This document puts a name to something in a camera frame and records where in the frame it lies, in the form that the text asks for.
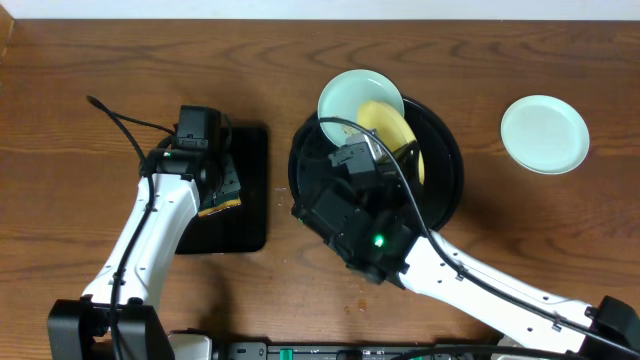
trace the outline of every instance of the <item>round black tray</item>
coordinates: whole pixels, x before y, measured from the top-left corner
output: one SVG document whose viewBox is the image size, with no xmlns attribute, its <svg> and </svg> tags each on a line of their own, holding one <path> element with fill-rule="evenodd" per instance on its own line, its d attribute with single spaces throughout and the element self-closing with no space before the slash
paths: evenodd
<svg viewBox="0 0 640 360">
<path fill-rule="evenodd" d="M 403 100 L 405 120 L 416 135 L 424 159 L 420 211 L 427 227 L 439 230 L 451 219 L 462 196 L 462 155 L 453 135 L 436 114 L 411 98 L 405 96 Z M 307 121 L 317 118 L 314 113 Z M 330 171 L 331 163 L 326 156 L 335 149 L 320 126 L 306 127 L 295 134 L 289 154 L 289 187 L 294 200 L 298 200 L 310 182 Z"/>
</svg>

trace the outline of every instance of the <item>green led indicator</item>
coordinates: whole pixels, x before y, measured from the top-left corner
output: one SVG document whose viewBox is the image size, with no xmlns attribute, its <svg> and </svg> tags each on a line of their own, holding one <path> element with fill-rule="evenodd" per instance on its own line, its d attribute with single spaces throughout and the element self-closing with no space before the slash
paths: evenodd
<svg viewBox="0 0 640 360">
<path fill-rule="evenodd" d="M 373 245 L 377 247 L 382 247 L 382 245 L 384 245 L 384 236 L 382 236 L 381 234 L 374 236 Z"/>
</svg>

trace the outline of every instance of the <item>small round plate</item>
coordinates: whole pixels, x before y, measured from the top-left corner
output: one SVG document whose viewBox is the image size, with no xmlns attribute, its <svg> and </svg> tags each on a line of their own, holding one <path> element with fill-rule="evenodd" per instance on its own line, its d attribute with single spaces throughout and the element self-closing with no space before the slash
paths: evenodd
<svg viewBox="0 0 640 360">
<path fill-rule="evenodd" d="M 589 151 L 589 130 L 580 114 L 551 96 L 527 96 L 513 103 L 500 132 L 509 155 L 541 174 L 571 171 Z"/>
<path fill-rule="evenodd" d="M 398 88 L 382 74 L 363 69 L 343 72 L 325 86 L 318 101 L 318 117 L 357 122 L 360 105 L 371 100 L 391 105 L 404 117 L 404 103 Z M 320 126 L 325 136 L 338 147 L 357 133 L 340 124 L 323 123 Z"/>
</svg>

